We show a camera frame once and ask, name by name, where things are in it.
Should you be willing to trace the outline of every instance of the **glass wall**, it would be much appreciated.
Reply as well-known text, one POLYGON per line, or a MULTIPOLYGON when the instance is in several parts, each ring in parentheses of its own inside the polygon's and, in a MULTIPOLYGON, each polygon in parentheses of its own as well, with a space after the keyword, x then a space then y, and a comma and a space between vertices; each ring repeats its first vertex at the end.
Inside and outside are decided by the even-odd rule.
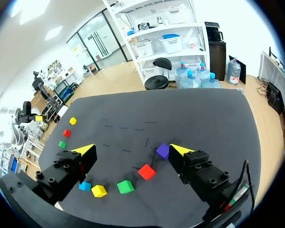
POLYGON ((86 65, 87 67, 95 66, 93 59, 91 58, 88 50, 80 40, 78 34, 76 33, 68 42, 67 45, 73 52, 74 56, 77 58, 80 65, 86 65))
MULTIPOLYGON (((120 32, 118 31, 118 28, 117 28, 116 24, 114 23, 113 18, 111 17, 109 11, 106 9, 105 11, 103 11, 103 13, 104 13, 105 17, 107 18, 108 23, 110 24, 110 26, 111 26, 111 28, 112 28, 114 34, 116 35, 116 38, 117 38, 118 42, 120 43, 120 45, 121 45, 121 47, 122 47, 122 49, 123 49, 123 52, 125 53, 125 55, 126 55, 128 61, 129 61, 129 60, 132 60, 132 57, 131 57, 131 55, 130 55, 130 53, 129 53, 129 50, 128 50, 128 48, 126 47, 126 45, 125 45, 125 43, 124 43, 124 40, 123 40, 123 38, 122 38, 120 32)), ((117 20, 118 20, 119 24, 122 26, 122 29, 123 29, 124 34, 127 36, 127 32, 128 32, 133 26, 130 24, 130 22, 129 22, 127 16, 126 16, 126 14, 120 14, 120 13, 119 13, 119 14, 116 15, 116 17, 117 17, 117 20)))
POLYGON ((126 62, 102 13, 86 23, 78 33, 99 68, 126 62))

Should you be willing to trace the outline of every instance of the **purple cube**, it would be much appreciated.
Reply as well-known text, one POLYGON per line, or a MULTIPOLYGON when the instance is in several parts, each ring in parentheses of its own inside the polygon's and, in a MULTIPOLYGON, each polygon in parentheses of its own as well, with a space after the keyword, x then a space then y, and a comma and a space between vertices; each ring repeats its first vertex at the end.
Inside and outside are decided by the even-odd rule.
POLYGON ((166 160, 169 157, 169 146, 163 143, 159 148, 157 148, 156 152, 161 158, 166 160))

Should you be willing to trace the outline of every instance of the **water bottle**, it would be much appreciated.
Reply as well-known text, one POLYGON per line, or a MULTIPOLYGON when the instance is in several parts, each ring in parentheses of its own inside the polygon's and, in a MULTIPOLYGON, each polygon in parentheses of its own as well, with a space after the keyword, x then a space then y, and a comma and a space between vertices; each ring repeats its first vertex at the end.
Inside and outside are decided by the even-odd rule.
POLYGON ((232 85, 237 85, 239 82, 239 75, 241 73, 241 65, 237 62, 237 58, 228 63, 227 82, 232 85))
POLYGON ((197 77, 201 81, 204 81, 204 80, 208 81, 210 79, 210 71, 205 69, 204 63, 200 63, 200 69, 197 69, 196 73, 197 73, 197 77))
POLYGON ((175 70, 175 81, 177 88, 180 88, 180 80, 182 77, 187 77, 187 71, 190 70, 188 67, 185 67, 185 63, 181 62, 180 67, 175 70))
POLYGON ((200 79, 198 77, 193 76, 193 71, 188 70, 188 76, 182 77, 180 80, 180 88, 187 89, 187 88, 200 88, 200 79))
POLYGON ((219 81, 215 79, 215 74, 211 73, 209 80, 204 80, 201 82, 201 87, 202 88, 221 88, 222 86, 219 83, 219 81))

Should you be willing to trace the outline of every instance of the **red cube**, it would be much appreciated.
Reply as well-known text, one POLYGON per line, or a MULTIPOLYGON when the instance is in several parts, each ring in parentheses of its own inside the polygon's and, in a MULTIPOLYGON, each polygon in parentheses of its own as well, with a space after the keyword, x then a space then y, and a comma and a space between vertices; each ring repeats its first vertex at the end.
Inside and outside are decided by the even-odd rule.
POLYGON ((68 129, 66 129, 66 130, 64 130, 63 135, 64 135, 65 137, 70 137, 71 132, 70 132, 68 129))
POLYGON ((150 180, 156 172, 148 165, 144 165, 140 170, 138 170, 138 173, 145 179, 150 180))

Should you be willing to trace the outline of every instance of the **blue cube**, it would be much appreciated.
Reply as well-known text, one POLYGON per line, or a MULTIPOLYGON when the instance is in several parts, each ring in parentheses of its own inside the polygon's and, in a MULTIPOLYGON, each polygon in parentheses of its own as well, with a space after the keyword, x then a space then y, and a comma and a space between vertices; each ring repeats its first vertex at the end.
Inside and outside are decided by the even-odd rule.
POLYGON ((79 189, 83 190, 83 191, 91 191, 92 188, 92 184, 88 183, 88 182, 82 182, 79 185, 79 189))
POLYGON ((163 143, 159 148, 157 148, 156 152, 161 158, 166 160, 169 157, 169 146, 163 143))

